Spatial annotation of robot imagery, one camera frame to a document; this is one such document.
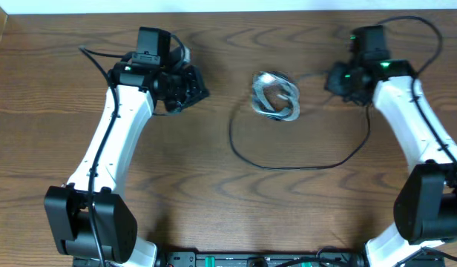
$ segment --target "green light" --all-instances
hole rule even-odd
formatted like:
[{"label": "green light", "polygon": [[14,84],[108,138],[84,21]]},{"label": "green light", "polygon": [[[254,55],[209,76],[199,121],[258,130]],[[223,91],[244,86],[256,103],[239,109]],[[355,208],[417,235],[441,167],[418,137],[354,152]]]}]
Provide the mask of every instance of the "green light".
[{"label": "green light", "polygon": [[390,62],[381,62],[380,65],[383,67],[383,68],[387,68],[390,66]]}]

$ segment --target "wooden table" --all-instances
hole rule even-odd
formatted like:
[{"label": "wooden table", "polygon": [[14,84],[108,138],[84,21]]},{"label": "wooden table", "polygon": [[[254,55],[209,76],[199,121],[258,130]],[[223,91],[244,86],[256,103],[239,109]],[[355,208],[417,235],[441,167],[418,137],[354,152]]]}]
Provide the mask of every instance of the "wooden table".
[{"label": "wooden table", "polygon": [[[11,16],[0,49],[0,266],[70,265],[56,251],[43,197],[84,156],[106,91],[77,46],[124,53],[135,48],[142,25],[174,32],[192,48],[211,97],[178,116],[152,118],[142,132],[126,191],[139,235],[201,251],[358,248],[392,222],[407,178],[382,115],[374,112],[361,152],[325,171],[247,165],[229,148],[227,124],[244,103],[234,141],[263,164],[344,158],[364,137],[362,108],[328,99],[325,77],[317,75],[300,83],[302,116],[275,122],[251,110],[251,78],[261,70],[293,77],[328,70],[350,57],[350,30],[402,14],[425,16],[444,33],[444,52],[421,79],[457,142],[457,11]],[[418,67],[436,40],[425,26],[395,22],[388,42],[394,58]],[[105,69],[114,63],[98,60]],[[457,255],[457,243],[442,249]]]}]

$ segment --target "wood grain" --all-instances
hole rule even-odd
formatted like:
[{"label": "wood grain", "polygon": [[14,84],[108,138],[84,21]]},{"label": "wood grain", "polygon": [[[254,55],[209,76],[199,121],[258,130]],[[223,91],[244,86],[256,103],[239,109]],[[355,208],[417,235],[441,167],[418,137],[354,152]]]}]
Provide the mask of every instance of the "wood grain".
[{"label": "wood grain", "polygon": [[[126,202],[139,235],[201,251],[315,251],[358,247],[392,222],[407,178],[404,156],[385,119],[374,112],[367,146],[325,171],[262,171],[229,149],[235,142],[267,165],[337,162],[363,138],[361,108],[329,98],[325,77],[300,83],[296,122],[273,122],[248,105],[252,75],[279,70],[321,73],[347,60],[355,27],[402,14],[443,31],[441,58],[424,90],[457,142],[457,11],[166,13],[11,16],[0,49],[0,266],[69,266],[53,244],[43,197],[83,157],[102,112],[105,82],[76,49],[133,50],[139,26],[177,33],[193,51],[211,97],[179,116],[147,124],[131,163]],[[395,58],[419,66],[435,38],[415,22],[389,28]],[[113,66],[112,59],[99,59]],[[457,243],[443,247],[457,255]]]}]

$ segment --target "white wall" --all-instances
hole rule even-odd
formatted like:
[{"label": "white wall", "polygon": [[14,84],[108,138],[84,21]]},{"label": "white wall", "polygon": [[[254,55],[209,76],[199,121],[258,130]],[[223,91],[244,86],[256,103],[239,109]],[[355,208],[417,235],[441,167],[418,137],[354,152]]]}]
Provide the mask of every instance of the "white wall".
[{"label": "white wall", "polygon": [[8,14],[457,9],[457,0],[0,0]]}]

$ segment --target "green tape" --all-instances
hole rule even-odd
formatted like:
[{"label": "green tape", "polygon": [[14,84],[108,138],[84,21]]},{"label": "green tape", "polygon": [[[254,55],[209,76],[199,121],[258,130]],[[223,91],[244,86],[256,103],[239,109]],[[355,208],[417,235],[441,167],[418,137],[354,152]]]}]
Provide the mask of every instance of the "green tape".
[{"label": "green tape", "polygon": [[215,267],[215,257],[206,257],[206,267]]}]

